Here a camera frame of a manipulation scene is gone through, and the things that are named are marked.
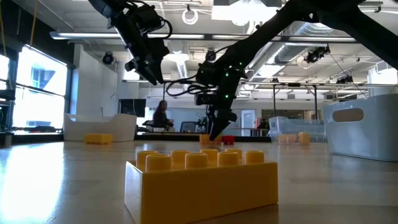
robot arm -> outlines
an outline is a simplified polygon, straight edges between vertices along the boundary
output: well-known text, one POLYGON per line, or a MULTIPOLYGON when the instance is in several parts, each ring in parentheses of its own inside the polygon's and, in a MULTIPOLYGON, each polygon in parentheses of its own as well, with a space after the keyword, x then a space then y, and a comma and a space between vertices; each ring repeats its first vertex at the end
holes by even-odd
MULTIPOLYGON (((163 39, 148 39, 146 35, 161 27, 164 21, 156 14, 153 6, 144 4, 137 7, 134 2, 139 1, 135 0, 89 2, 109 19, 110 27, 115 26, 126 48, 134 57, 126 64, 126 69, 135 68, 143 78, 154 85, 157 81, 163 83, 160 63, 169 51, 164 46, 163 39)), ((207 114, 212 123, 210 138, 217 137, 230 121, 236 121, 231 105, 240 79, 247 78, 244 69, 258 50, 294 21, 321 22, 331 28, 343 30, 384 61, 398 68, 395 47, 398 37, 364 15, 358 8, 358 4, 362 2, 364 0, 289 0, 272 19, 248 38, 229 47, 216 62, 200 64, 195 75, 197 83, 207 89, 216 87, 213 95, 206 94, 211 91, 196 95, 198 105, 209 105, 207 114)))

lego stud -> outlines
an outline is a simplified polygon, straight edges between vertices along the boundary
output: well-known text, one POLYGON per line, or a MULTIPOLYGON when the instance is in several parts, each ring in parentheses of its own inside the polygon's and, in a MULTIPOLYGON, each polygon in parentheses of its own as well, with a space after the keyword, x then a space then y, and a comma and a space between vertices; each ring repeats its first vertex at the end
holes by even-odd
POLYGON ((172 160, 176 163, 184 163, 185 155, 188 154, 188 150, 173 150, 172 151, 172 160))
POLYGON ((239 155, 239 158, 242 159, 242 149, 225 149, 226 152, 236 152, 239 155))
POLYGON ((258 164, 264 162, 264 152, 246 151, 244 154, 246 164, 258 164))
POLYGON ((239 164, 239 154, 237 152, 219 152, 218 166, 234 166, 239 164))
POLYGON ((172 169, 172 158, 166 154, 150 154, 147 156, 146 172, 167 171, 172 169))
POLYGON ((188 153, 185 155, 185 168, 198 169, 206 168, 208 165, 208 156, 204 153, 188 153))
POLYGON ((139 151, 137 153, 137 168, 141 171, 145 171, 146 167, 146 157, 151 154, 157 154, 157 151, 148 150, 148 151, 139 151))
POLYGON ((207 154, 209 161, 217 161, 218 150, 217 149, 201 149, 201 153, 207 154))

red object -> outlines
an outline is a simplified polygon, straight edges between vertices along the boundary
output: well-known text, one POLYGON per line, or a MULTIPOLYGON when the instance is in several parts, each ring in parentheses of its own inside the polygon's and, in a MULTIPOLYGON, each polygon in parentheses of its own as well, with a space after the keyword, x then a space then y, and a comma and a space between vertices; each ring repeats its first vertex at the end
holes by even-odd
POLYGON ((234 136, 223 136, 223 143, 233 145, 235 143, 235 137, 234 136))

wooden floor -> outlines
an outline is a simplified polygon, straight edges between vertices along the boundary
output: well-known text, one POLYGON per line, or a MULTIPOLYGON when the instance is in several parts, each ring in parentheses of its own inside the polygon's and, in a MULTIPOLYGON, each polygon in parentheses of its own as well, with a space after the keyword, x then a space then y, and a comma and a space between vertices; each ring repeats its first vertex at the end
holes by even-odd
MULTIPOLYGON (((262 150, 278 162, 279 204, 201 224, 398 223, 398 164, 332 156, 326 144, 236 147, 262 150)), ((124 206, 125 161, 144 149, 201 146, 56 142, 0 149, 0 223, 133 223, 124 206)))

chair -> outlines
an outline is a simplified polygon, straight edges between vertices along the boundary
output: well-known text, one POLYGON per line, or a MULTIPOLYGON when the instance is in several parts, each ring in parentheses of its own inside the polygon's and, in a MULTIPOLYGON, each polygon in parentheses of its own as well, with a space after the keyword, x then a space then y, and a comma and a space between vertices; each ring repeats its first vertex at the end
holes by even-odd
POLYGON ((184 121, 181 123, 180 132, 194 133, 196 131, 197 123, 195 121, 184 121))

